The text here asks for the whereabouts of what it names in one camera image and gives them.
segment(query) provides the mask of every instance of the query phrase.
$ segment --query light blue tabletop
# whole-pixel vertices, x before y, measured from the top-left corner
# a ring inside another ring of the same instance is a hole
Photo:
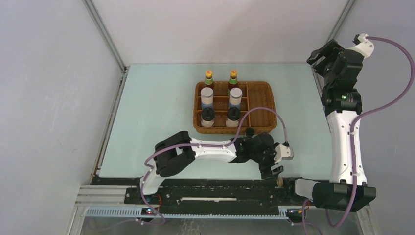
[[[133,178],[146,173],[144,160],[154,145],[186,130],[193,138],[224,141],[232,135],[200,134],[193,127],[194,91],[206,70],[227,81],[231,70],[239,81],[266,81],[273,90],[276,110],[287,125],[293,160],[280,162],[283,177],[328,179],[331,139],[317,86],[308,64],[166,64],[131,65],[102,163],[100,177]],[[282,126],[271,132],[284,142]],[[254,161],[227,164],[194,161],[175,178],[260,179]]]

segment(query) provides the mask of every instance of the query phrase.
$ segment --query bottle with yellow cap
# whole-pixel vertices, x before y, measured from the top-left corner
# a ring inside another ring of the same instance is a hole
[[[213,83],[212,71],[207,70],[205,75],[206,75],[205,76],[205,87],[209,87],[213,89],[214,83]]]
[[[236,76],[238,75],[238,71],[232,70],[231,71],[231,77],[229,78],[229,84],[228,84],[228,95],[229,92],[232,90],[232,88],[238,87],[238,79]]]

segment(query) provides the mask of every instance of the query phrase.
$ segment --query wicker basket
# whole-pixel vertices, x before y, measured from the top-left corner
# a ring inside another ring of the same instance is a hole
[[[226,127],[229,96],[228,82],[214,82],[213,107],[215,110],[215,124],[213,127],[202,127],[202,102],[200,91],[204,87],[204,82],[196,85],[195,101],[193,109],[193,126],[197,132],[205,134],[236,134],[237,128]],[[238,82],[238,87],[242,90],[241,116],[255,107],[267,107],[275,110],[274,97],[270,84],[267,82]],[[277,118],[274,114],[266,110],[256,110],[249,113],[244,120],[241,134],[245,133],[248,127],[252,127],[256,134],[270,132],[277,126]]]

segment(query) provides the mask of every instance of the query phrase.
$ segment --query white lid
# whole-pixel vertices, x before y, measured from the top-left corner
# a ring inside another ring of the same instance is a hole
[[[229,95],[232,96],[233,98],[239,98],[242,96],[242,90],[237,87],[232,88],[231,91],[229,92]]]
[[[210,87],[205,87],[200,91],[200,96],[211,97],[213,95],[213,89]]]

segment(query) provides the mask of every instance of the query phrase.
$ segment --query yellow cap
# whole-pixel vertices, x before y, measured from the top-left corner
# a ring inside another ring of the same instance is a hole
[[[212,77],[212,71],[211,70],[206,71],[206,77]]]
[[[231,77],[236,77],[236,75],[238,75],[238,71],[231,70]]]

